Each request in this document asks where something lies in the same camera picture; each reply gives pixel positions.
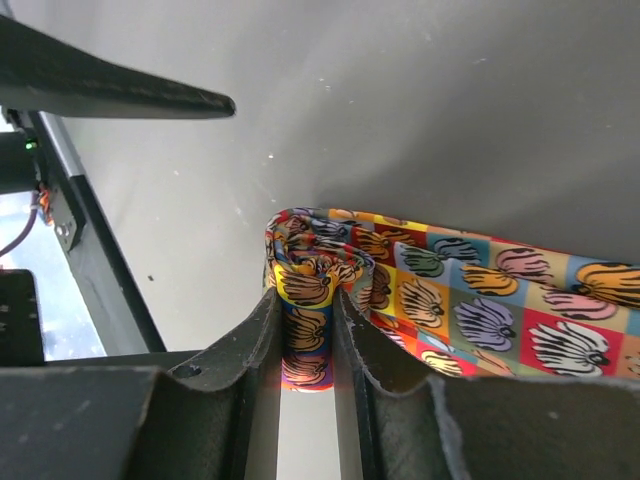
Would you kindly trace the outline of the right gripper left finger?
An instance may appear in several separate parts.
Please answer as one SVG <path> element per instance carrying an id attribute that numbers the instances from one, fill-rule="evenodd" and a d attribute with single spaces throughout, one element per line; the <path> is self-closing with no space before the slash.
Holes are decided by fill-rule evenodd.
<path id="1" fill-rule="evenodd" d="M 281 305 L 210 347 L 1 372 L 5 479 L 273 479 Z"/>

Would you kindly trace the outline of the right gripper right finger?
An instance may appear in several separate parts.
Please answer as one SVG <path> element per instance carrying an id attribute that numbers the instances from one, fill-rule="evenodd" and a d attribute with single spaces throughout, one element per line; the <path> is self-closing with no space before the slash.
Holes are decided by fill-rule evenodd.
<path id="1" fill-rule="evenodd" d="M 333 300 L 345 479 L 635 479 L 639 385 L 441 375 Z"/>

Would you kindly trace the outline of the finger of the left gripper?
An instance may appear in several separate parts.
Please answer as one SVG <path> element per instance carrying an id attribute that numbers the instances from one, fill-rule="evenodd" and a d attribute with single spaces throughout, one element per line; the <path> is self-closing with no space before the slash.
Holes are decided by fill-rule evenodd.
<path id="1" fill-rule="evenodd" d="M 224 94 L 110 63 L 7 16 L 1 104 L 77 118 L 193 120 L 236 112 Z"/>

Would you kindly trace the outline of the colourful banana print tie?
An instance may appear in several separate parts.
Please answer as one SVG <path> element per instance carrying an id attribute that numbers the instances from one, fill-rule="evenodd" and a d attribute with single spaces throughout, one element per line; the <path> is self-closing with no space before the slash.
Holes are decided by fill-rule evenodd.
<path id="1" fill-rule="evenodd" d="M 639 375 L 639 269 L 380 214 L 292 208 L 265 231 L 283 305 L 282 384 L 334 383 L 345 292 L 389 340 L 460 376 Z"/>

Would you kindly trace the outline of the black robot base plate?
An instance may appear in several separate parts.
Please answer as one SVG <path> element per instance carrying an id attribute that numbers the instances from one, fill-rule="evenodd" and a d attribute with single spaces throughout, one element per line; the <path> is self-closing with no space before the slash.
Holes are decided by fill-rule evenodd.
<path id="1" fill-rule="evenodd" d="M 1 364 L 158 365 L 170 352 L 59 118 L 1 110 Z"/>

